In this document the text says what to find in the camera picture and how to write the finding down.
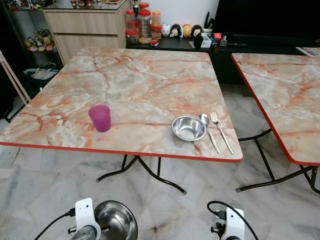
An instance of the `pink plastic cup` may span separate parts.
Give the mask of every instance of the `pink plastic cup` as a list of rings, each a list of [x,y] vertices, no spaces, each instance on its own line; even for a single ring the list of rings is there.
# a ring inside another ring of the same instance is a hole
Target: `pink plastic cup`
[[[110,108],[106,105],[93,106],[89,110],[93,125],[99,132],[106,132],[111,127]]]

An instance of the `metal fork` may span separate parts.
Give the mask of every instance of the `metal fork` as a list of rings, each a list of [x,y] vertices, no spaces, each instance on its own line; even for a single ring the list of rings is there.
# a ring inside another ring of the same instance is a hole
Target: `metal fork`
[[[210,112],[210,117],[211,117],[211,121],[216,124],[216,126],[218,127],[218,129],[220,130],[221,134],[222,134],[222,137],[223,137],[223,140],[225,141],[225,144],[226,146],[228,147],[229,151],[231,154],[235,154],[234,151],[232,150],[227,138],[226,138],[226,135],[224,134],[224,131],[222,131],[222,128],[220,127],[219,125],[219,120],[218,120],[218,117],[217,117],[217,114],[216,112]]]

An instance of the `white wall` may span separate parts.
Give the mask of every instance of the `white wall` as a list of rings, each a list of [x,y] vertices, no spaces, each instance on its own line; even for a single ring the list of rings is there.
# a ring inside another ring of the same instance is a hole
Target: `white wall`
[[[215,19],[219,0],[141,0],[150,4],[151,11],[161,11],[161,22],[204,25],[207,12]]]

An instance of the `television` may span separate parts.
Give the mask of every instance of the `television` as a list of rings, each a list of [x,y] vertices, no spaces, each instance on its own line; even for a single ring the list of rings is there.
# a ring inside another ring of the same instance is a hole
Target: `television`
[[[263,36],[275,42],[315,42],[320,39],[319,11],[320,0],[219,0],[213,31],[230,34],[234,39]]]

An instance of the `wooden cabinet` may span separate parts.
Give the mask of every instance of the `wooden cabinet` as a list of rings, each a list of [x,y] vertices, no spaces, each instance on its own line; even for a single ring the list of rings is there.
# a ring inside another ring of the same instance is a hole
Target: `wooden cabinet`
[[[125,12],[130,1],[115,10],[44,9],[44,16],[63,64],[81,48],[126,48]]]

